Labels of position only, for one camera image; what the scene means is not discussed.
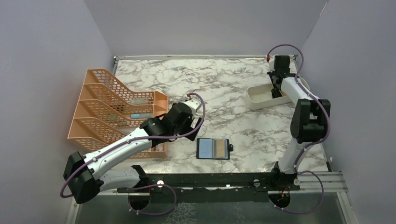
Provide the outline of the black card holder wallet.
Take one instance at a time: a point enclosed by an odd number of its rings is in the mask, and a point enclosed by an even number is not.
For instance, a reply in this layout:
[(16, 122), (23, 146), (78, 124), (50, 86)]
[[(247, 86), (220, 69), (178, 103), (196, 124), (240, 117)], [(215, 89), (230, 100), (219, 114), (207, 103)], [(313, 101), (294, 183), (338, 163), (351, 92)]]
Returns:
[(234, 150), (229, 139), (198, 138), (196, 148), (197, 159), (229, 160)]

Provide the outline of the gold yellow card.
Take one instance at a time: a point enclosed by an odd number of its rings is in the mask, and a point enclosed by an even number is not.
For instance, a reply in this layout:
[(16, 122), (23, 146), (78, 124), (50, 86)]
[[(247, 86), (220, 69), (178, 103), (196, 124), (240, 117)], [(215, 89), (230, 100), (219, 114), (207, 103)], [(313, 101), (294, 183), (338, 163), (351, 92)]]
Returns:
[(226, 158), (226, 140), (217, 139), (214, 141), (214, 157), (215, 158)]

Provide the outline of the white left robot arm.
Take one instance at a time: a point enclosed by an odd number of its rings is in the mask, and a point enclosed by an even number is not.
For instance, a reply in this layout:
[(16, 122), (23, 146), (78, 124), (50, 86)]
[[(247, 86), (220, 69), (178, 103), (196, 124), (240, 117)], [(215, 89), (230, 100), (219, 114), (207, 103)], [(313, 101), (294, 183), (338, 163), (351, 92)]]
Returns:
[(195, 140), (204, 121), (201, 117), (195, 128), (191, 127), (199, 108), (206, 110), (204, 102), (197, 99), (179, 102), (168, 113), (145, 120), (140, 127), (109, 146), (85, 155), (79, 152), (71, 154), (64, 170), (65, 183), (60, 196), (66, 198), (64, 190), (69, 188), (71, 194), (68, 196), (81, 204), (93, 199), (101, 191), (129, 187), (137, 192), (144, 190), (147, 179), (141, 167), (133, 166), (127, 170), (112, 168), (161, 143), (182, 137)]

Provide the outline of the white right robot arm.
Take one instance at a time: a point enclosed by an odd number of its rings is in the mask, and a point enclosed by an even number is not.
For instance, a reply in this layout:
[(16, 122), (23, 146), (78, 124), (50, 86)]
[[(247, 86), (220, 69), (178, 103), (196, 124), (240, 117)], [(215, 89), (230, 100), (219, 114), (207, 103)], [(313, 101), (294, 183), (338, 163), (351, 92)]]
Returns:
[(290, 124), (292, 139), (269, 178), (271, 187), (281, 190), (296, 178), (297, 169), (307, 151), (328, 137), (331, 104), (329, 100), (319, 99), (312, 94), (298, 74), (291, 72), (290, 56), (267, 56), (267, 62), (273, 85), (272, 96), (285, 94), (295, 104)]

